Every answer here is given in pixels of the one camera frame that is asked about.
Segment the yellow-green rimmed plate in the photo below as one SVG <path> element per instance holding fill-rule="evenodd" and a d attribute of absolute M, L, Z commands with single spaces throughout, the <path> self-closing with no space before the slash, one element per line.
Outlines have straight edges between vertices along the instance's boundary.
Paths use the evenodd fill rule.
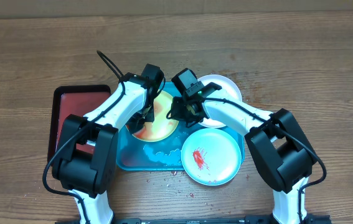
<path fill-rule="evenodd" d="M 133 136 L 141 141 L 156 142 L 166 139 L 177 128 L 178 121 L 174 119 L 167 119 L 166 115 L 171 109 L 172 96 L 162 91 L 159 96 L 154 99 L 154 121 L 145 122 L 143 127 Z"/>

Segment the white plate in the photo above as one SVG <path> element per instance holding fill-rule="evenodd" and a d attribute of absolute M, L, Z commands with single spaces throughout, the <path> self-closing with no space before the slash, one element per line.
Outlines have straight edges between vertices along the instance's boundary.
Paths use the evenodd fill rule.
<path fill-rule="evenodd" d="M 225 76 L 218 74 L 205 75 L 198 78 L 198 81 L 202 82 L 204 85 L 212 82 L 216 83 L 222 87 L 222 91 L 226 92 L 226 98 L 233 98 L 235 100 L 242 101 L 242 94 L 238 86 L 233 81 L 231 81 L 231 79 Z M 206 128 L 222 128 L 225 126 L 220 121 L 207 118 L 204 118 L 203 121 L 200 122 L 200 125 Z"/>

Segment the light blue rimmed plate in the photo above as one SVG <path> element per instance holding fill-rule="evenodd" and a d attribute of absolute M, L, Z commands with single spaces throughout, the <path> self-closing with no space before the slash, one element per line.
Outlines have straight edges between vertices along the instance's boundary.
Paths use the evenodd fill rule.
<path fill-rule="evenodd" d="M 205 128 L 183 143 L 181 162 L 188 176 L 199 184 L 219 186 L 238 173 L 243 156 L 236 140 L 220 129 Z"/>

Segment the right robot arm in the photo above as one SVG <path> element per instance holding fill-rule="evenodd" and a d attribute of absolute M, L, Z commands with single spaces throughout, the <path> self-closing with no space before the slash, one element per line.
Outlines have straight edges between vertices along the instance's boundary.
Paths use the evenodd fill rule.
<path fill-rule="evenodd" d="M 243 136 L 259 175 L 273 189 L 271 222 L 311 223 L 304 192 L 320 159 L 292 113 L 254 108 L 217 83 L 203 84 L 188 68 L 171 81 L 180 95 L 174 97 L 167 118 L 183 121 L 187 128 L 212 119 Z"/>

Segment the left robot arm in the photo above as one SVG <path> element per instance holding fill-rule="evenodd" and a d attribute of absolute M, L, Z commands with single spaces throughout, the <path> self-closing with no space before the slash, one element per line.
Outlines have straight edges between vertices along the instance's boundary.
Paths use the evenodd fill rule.
<path fill-rule="evenodd" d="M 84 116 L 66 117 L 42 176 L 50 172 L 65 189 L 61 194 L 75 199 L 80 223 L 111 223 L 106 188 L 116 167 L 119 131 L 124 126 L 139 131 L 154 121 L 154 99 L 164 82 L 161 69 L 151 64 L 140 75 L 114 71 L 120 81 L 114 94 Z"/>

